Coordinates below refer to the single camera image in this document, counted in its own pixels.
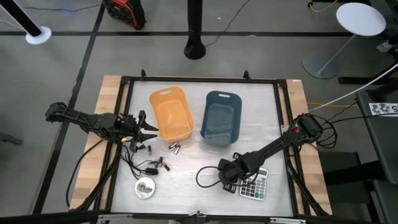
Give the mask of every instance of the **stand base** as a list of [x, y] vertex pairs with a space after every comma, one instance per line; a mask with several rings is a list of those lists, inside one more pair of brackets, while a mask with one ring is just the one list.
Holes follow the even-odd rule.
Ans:
[[206, 47], [201, 41], [194, 41], [189, 38], [188, 43], [184, 48], [184, 54], [187, 58], [191, 60], [197, 60], [206, 55]]
[[338, 67], [334, 61], [331, 61], [321, 73], [319, 72], [331, 57], [331, 55], [325, 53], [313, 52], [303, 59], [304, 69], [315, 78], [333, 78], [338, 73]]
[[48, 41], [52, 35], [50, 28], [42, 26], [40, 29], [42, 30], [42, 34], [37, 37], [32, 37], [30, 34], [26, 34], [26, 41], [33, 45], [43, 44]]

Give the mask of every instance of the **yellow wire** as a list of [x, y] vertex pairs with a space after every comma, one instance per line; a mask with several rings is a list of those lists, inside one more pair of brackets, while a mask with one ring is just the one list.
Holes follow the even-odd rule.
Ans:
[[[323, 104], [321, 103], [307, 103], [308, 105], [317, 105], [317, 106], [322, 106]], [[349, 105], [327, 105], [328, 107], [331, 108], [347, 108], [349, 107]]]
[[315, 10], [315, 9], [312, 7], [312, 5], [310, 5], [310, 8], [311, 8], [312, 11], [314, 11], [314, 12], [322, 12], [322, 11], [328, 9], [330, 6], [334, 5], [334, 3], [336, 3], [337, 1], [338, 1], [338, 0], [335, 0], [335, 1], [332, 2], [330, 5], [328, 5], [327, 7], [324, 7], [323, 9], [320, 9], [320, 10]]

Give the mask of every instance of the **wire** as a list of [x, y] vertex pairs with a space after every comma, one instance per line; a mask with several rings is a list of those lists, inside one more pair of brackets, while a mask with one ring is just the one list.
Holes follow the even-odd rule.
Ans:
[[199, 184], [199, 181], [198, 181], [199, 173], [200, 173], [202, 170], [208, 169], [208, 168], [214, 168], [214, 169], [220, 170], [220, 169], [219, 169], [218, 167], [216, 167], [216, 166], [205, 166], [205, 167], [200, 168], [200, 170], [197, 172], [197, 178], [196, 178], [197, 184], [199, 185], [199, 187], [209, 188], [209, 187], [212, 187], [212, 186], [214, 186], [214, 185], [216, 185], [216, 184], [218, 184], [218, 183], [221, 182], [221, 180], [219, 180], [219, 181], [216, 181], [215, 183], [212, 183], [212, 184], [207, 185], [207, 186], [203, 186], [203, 185]]
[[140, 164], [138, 164], [138, 165], [134, 165], [134, 163], [132, 162], [132, 157], [133, 157], [133, 155], [134, 155], [134, 153], [132, 153], [132, 154], [130, 154], [130, 152], [129, 152], [129, 148], [127, 148], [127, 146], [125, 146], [125, 145], [122, 145], [125, 149], [126, 149], [126, 152], [124, 152], [124, 155], [120, 155], [120, 158], [124, 161], [124, 162], [126, 162], [127, 163], [127, 165], [130, 167], [130, 170], [131, 170], [131, 174], [138, 180], [139, 178], [139, 176], [141, 176], [141, 174], [145, 174], [145, 175], [155, 175], [155, 174], [149, 174], [149, 173], [147, 173], [145, 170], [143, 170], [143, 169], [140, 169], [140, 168], [138, 168], [140, 165], [142, 165], [143, 163], [145, 163], [145, 162], [154, 162], [154, 161], [152, 161], [152, 160], [146, 160], [146, 161], [144, 161], [144, 162], [141, 162]]
[[224, 35], [224, 33], [225, 33], [225, 32], [228, 30], [228, 28], [231, 26], [232, 22], [235, 20], [235, 18], [238, 16], [238, 14], [242, 11], [243, 7], [244, 7], [249, 1], [250, 1], [250, 0], [247, 0], [247, 1], [241, 6], [241, 8], [236, 12], [235, 16], [234, 16], [234, 17], [232, 18], [232, 20], [229, 22], [228, 26], [226, 26], [226, 28], [224, 29], [224, 31], [223, 31], [219, 36], [217, 36], [216, 40], [214, 40], [214, 41], [213, 41], [212, 43], [210, 43], [210, 44], [206, 44], [205, 47], [208, 47], [208, 46], [214, 44], [215, 42], [217, 42], [217, 40], [218, 40], [222, 35]]
[[3, 23], [6, 23], [6, 24], [9, 24], [9, 25], [12, 25], [12, 26], [14, 26], [14, 27], [16, 27], [16, 28], [19, 28], [19, 29], [25, 31], [24, 28], [22, 28], [22, 27], [20, 27], [20, 26], [18, 26], [18, 25], [15, 25], [15, 24], [13, 24], [13, 23], [11, 23], [11, 22], [4, 21], [4, 20], [2, 20], [2, 19], [0, 19], [0, 22], [3, 22]]
[[333, 121], [333, 122], [331, 122], [331, 123], [332, 123], [332, 124], [335, 124], [335, 123], [339, 123], [339, 122], [342, 122], [342, 121], [349, 121], [349, 120], [352, 120], [352, 119], [373, 118], [373, 117], [377, 117], [377, 116], [396, 115], [396, 114], [398, 114], [398, 113], [375, 114], [375, 115], [369, 115], [369, 116], [357, 116], [357, 117], [352, 117], [352, 118], [339, 119], [339, 120]]
[[46, 10], [46, 11], [67, 11], [67, 12], [78, 12], [84, 9], [91, 9], [93, 7], [97, 7], [100, 6], [102, 4], [96, 4], [94, 6], [88, 6], [88, 7], [84, 7], [81, 9], [76, 9], [76, 10], [70, 10], [70, 9], [48, 9], [48, 8], [37, 8], [37, 7], [24, 7], [24, 9], [35, 9], [35, 10]]
[[329, 7], [331, 7], [332, 5], [334, 5], [338, 0], [335, 0], [335, 1], [332, 2], [330, 5], [328, 5], [327, 7], [324, 7], [323, 9], [320, 9], [320, 10], [315, 10], [315, 9], [312, 7], [312, 5], [313, 5], [312, 0], [307, 0], [307, 1], [308, 1], [308, 5], [310, 6], [310, 8], [311, 8], [312, 11], [314, 11], [314, 12], [322, 12], [322, 11], [328, 9]]
[[79, 166], [81, 160], [82, 160], [89, 152], [91, 152], [91, 150], [93, 150], [97, 145], [99, 145], [102, 141], [103, 141], [102, 139], [99, 140], [97, 143], [95, 143], [93, 146], [91, 146], [89, 149], [87, 149], [87, 151], [85, 151], [85, 153], [83, 153], [83, 155], [81, 155], [80, 158], [79, 158], [79, 160], [77, 161], [77, 163], [76, 163], [76, 165], [75, 165], [75, 168], [74, 168], [74, 170], [73, 170], [73, 172], [72, 172], [72, 176], [70, 177], [70, 180], [69, 180], [69, 184], [68, 184], [68, 187], [67, 187], [67, 193], [65, 194], [65, 201], [66, 201], [66, 203], [67, 203], [67, 205], [68, 205], [68, 208], [70, 207], [70, 203], [69, 203], [69, 190], [70, 190], [70, 186], [71, 186], [71, 184], [72, 184], [73, 177], [75, 176], [77, 167]]
[[376, 82], [376, 81], [378, 81], [379, 79], [381, 79], [384, 75], [387, 75], [389, 72], [391, 72], [391, 71], [392, 71], [393, 69], [395, 69], [396, 67], [398, 67], [398, 64], [395, 64], [395, 65], [394, 65], [393, 67], [391, 67], [389, 70], [387, 70], [386, 72], [384, 72], [383, 74], [381, 74], [379, 77], [375, 78], [374, 80], [372, 80], [372, 81], [369, 82], [368, 84], [362, 86], [361, 88], [358, 88], [357, 90], [354, 90], [354, 91], [352, 91], [351, 93], [347, 93], [347, 94], [345, 94], [344, 96], [342, 96], [342, 97], [340, 97], [340, 98], [337, 98], [337, 99], [335, 99], [335, 100], [332, 100], [332, 101], [330, 101], [329, 103], [325, 103], [325, 104], [322, 105], [322, 106], [318, 106], [318, 107], [316, 107], [316, 108], [314, 108], [314, 109], [310, 109], [310, 111], [315, 111], [315, 110], [320, 109], [320, 108], [322, 108], [322, 107], [324, 107], [324, 106], [327, 106], [327, 105], [329, 105], [329, 104], [332, 104], [332, 103], [334, 103], [334, 102], [336, 102], [336, 101], [338, 101], [338, 100], [341, 100], [341, 99], [343, 99], [343, 98], [346, 98], [347, 96], [350, 96], [350, 95], [353, 94], [353, 93], [356, 93], [356, 92], [359, 91], [359, 90], [362, 90], [362, 89], [368, 87], [369, 85], [372, 85], [374, 82]]
[[[318, 106], [322, 106], [323, 104], [321, 103], [307, 103], [308, 105], [318, 105]], [[327, 107], [330, 108], [347, 108], [349, 107], [349, 105], [327, 105]]]
[[356, 105], [357, 102], [358, 102], [358, 101], [355, 101], [353, 104], [351, 104], [351, 105], [349, 105], [348, 107], [342, 109], [339, 113], [335, 114], [333, 117], [331, 117], [330, 119], [328, 119], [328, 121], [330, 121], [331, 119], [333, 119], [333, 118], [337, 117], [338, 115], [344, 113], [344, 111], [346, 111], [346, 110], [348, 110], [350, 107]]

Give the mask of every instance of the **concrete floor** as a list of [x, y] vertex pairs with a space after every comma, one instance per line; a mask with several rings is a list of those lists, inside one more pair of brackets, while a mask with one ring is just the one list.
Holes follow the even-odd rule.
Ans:
[[[21, 6], [67, 9], [100, 2], [19, 1]], [[204, 0], [203, 30], [221, 32], [243, 3], [244, 0]], [[187, 31], [186, 0], [145, 0], [142, 5], [147, 19], [142, 31]], [[316, 4], [318, 8], [324, 6], [326, 4]], [[315, 14], [308, 10], [306, 0], [251, 0], [228, 31], [331, 32], [333, 35], [333, 32], [345, 32], [335, 19], [338, 6], [335, 4]], [[26, 11], [36, 23], [54, 31], [91, 32], [99, 9], [98, 6], [76, 13]], [[0, 19], [12, 21], [4, 12], [0, 12]], [[2, 35], [2, 31], [18, 29], [0, 22], [0, 131], [24, 140], [21, 146], [0, 144], [0, 217], [5, 217], [28, 214], [32, 210], [59, 127], [59, 124], [45, 122], [44, 113], [53, 102], [68, 102], [90, 36], [58, 35], [43, 45], [33, 46], [26, 43], [24, 36]], [[99, 31], [134, 32], [134, 29], [105, 12]], [[314, 50], [334, 52], [348, 37], [224, 36], [208, 47], [204, 58], [192, 61], [183, 55], [187, 37], [172, 34], [97, 36], [92, 52], [88, 52], [91, 55], [75, 109], [94, 111], [103, 75], [139, 75], [141, 69], [153, 76], [241, 77], [243, 71], [249, 70], [253, 78], [301, 79], [307, 101], [325, 103], [358, 87], [338, 84], [339, 76], [371, 77], [392, 63], [388, 54], [375, 49], [383, 41], [381, 38], [358, 37], [336, 59], [340, 68], [338, 76], [319, 80], [303, 69], [304, 56]], [[206, 44], [215, 38], [204, 36], [202, 40]], [[353, 100], [351, 96], [339, 104], [351, 104]], [[329, 118], [337, 112], [337, 109], [325, 108], [316, 114]], [[359, 110], [353, 108], [341, 117], [359, 114]], [[362, 162], [376, 159], [362, 120], [338, 123], [337, 130], [339, 142], [334, 151], [359, 152]], [[67, 211], [64, 192], [86, 137], [78, 127], [69, 127], [43, 212]], [[352, 211], [347, 215], [344, 208], [344, 216], [363, 217], [357, 209]]]

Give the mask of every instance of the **white round stand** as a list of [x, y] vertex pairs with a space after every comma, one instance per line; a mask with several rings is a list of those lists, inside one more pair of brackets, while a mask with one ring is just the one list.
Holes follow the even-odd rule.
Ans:
[[34, 45], [43, 44], [44, 42], [48, 41], [52, 35], [50, 28], [41, 26], [40, 29], [42, 30], [42, 34], [38, 35], [37, 37], [32, 37], [31, 35], [26, 34], [26, 41]]

